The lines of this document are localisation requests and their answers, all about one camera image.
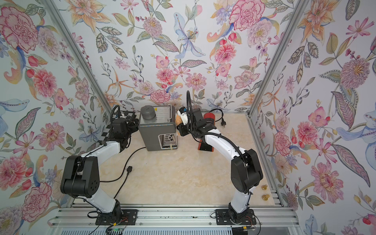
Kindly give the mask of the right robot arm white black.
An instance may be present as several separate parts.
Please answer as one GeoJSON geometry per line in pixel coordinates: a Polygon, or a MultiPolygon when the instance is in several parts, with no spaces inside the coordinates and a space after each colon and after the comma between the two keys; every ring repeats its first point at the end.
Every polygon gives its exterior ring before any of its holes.
{"type": "Polygon", "coordinates": [[[236,191],[228,210],[217,209],[217,224],[242,225],[246,222],[256,225],[254,212],[249,207],[253,191],[263,179],[263,172],[255,150],[238,147],[216,128],[215,121],[204,118],[200,109],[194,109],[189,91],[186,93],[186,107],[177,111],[182,123],[177,127],[182,137],[191,135],[205,147],[212,147],[230,161],[231,182],[236,191]]]}

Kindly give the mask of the orange blue patterned cloth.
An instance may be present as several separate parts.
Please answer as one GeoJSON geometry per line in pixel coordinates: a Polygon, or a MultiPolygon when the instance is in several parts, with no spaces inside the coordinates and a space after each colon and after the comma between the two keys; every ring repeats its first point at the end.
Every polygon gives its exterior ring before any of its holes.
{"type": "Polygon", "coordinates": [[[181,115],[180,114],[176,114],[176,118],[175,118],[175,123],[176,123],[176,126],[180,125],[183,123],[183,120],[181,118],[181,115]]]}

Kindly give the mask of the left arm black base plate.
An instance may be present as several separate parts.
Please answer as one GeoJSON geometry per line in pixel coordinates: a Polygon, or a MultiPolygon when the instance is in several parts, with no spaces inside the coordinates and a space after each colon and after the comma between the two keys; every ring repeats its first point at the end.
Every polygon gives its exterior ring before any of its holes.
{"type": "Polygon", "coordinates": [[[112,213],[104,213],[99,214],[97,216],[95,225],[121,225],[121,226],[128,226],[128,225],[135,225],[136,220],[138,217],[138,210],[124,210],[115,211],[112,213]]]}

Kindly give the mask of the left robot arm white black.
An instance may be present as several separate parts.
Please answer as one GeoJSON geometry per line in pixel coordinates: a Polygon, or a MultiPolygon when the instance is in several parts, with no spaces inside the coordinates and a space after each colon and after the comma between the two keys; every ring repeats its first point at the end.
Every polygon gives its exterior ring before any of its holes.
{"type": "Polygon", "coordinates": [[[119,224],[125,219],[118,200],[105,193],[100,184],[99,167],[112,156],[129,148],[131,135],[138,131],[135,112],[121,111],[115,105],[110,113],[109,130],[102,134],[99,147],[67,158],[60,183],[62,194],[80,198],[95,208],[100,223],[119,224]]]}

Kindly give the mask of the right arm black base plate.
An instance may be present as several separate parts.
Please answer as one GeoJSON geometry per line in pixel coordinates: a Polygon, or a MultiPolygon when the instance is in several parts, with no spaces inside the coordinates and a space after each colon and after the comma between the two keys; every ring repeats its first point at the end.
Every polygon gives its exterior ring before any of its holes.
{"type": "Polygon", "coordinates": [[[246,209],[242,213],[236,213],[230,209],[216,209],[211,217],[217,225],[257,225],[257,219],[252,209],[246,209]]]}

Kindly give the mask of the silver grey coffee machine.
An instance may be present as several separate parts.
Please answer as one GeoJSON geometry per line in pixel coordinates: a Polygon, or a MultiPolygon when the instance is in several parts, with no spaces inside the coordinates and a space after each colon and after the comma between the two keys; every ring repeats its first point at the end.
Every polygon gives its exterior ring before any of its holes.
{"type": "Polygon", "coordinates": [[[138,129],[148,151],[178,148],[175,107],[170,104],[142,107],[138,129]]]}

